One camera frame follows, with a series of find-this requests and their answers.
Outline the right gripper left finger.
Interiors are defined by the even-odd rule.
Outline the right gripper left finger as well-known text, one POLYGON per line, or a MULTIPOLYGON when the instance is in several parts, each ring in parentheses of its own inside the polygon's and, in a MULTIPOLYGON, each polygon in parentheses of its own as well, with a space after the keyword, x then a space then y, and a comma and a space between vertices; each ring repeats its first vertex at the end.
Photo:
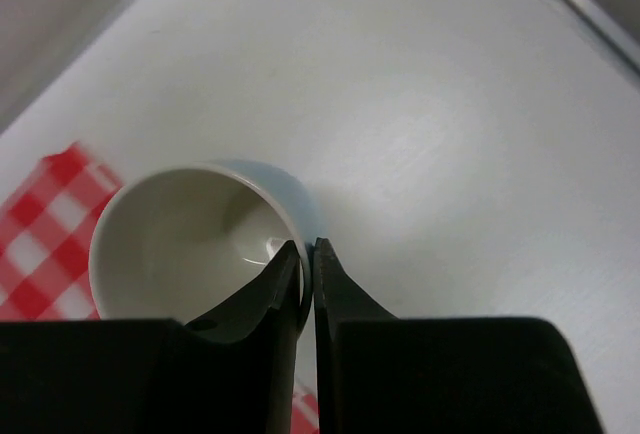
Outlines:
POLYGON ((254 280, 195 320, 153 321, 163 337, 145 432, 289 432, 299 263, 288 241, 254 280))

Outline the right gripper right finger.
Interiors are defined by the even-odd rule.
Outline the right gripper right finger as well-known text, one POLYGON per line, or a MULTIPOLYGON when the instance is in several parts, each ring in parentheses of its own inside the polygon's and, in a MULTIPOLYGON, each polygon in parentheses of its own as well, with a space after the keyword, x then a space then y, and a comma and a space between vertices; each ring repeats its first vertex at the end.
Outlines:
POLYGON ((402 319, 365 292, 326 238, 313 281, 324 433, 495 433, 477 322, 402 319))

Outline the light blue mug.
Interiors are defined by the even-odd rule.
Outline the light blue mug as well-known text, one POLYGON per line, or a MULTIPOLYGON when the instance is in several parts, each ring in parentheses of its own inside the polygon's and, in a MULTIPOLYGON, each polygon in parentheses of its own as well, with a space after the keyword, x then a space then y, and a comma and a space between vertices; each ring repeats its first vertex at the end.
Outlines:
POLYGON ((100 214, 89 250, 92 296, 103 319, 186 323, 253 281, 291 241, 302 330, 323 233, 309 191, 278 167, 225 159, 157 170, 122 187, 100 214))

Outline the red white checkered cloth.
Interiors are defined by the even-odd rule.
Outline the red white checkered cloth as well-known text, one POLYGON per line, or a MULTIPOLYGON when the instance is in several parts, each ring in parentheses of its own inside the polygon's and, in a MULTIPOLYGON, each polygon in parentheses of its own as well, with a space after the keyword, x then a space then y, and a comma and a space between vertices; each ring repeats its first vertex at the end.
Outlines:
POLYGON ((79 143, 42 158, 1 205, 1 319, 99 317, 89 248, 120 179, 79 143))

